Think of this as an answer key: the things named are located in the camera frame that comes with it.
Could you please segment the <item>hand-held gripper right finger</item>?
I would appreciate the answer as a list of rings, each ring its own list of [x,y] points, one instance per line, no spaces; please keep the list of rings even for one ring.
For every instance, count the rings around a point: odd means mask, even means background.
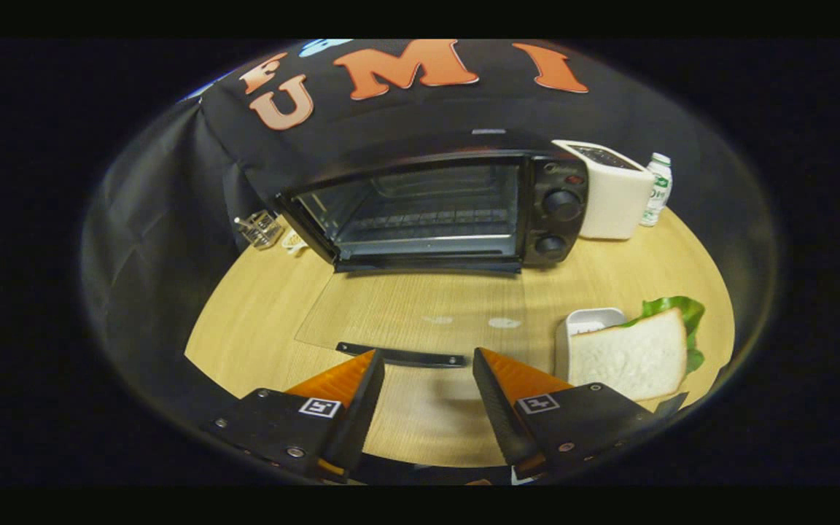
[[[519,478],[576,478],[646,438],[658,421],[606,384],[573,386],[493,350],[474,350],[472,373],[501,454]]]

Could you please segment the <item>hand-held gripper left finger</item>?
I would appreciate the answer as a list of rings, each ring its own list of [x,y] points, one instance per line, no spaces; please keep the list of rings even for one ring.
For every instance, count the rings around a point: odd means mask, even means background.
[[[213,416],[207,432],[282,472],[343,484],[359,465],[384,368],[371,349],[286,391],[257,389]]]

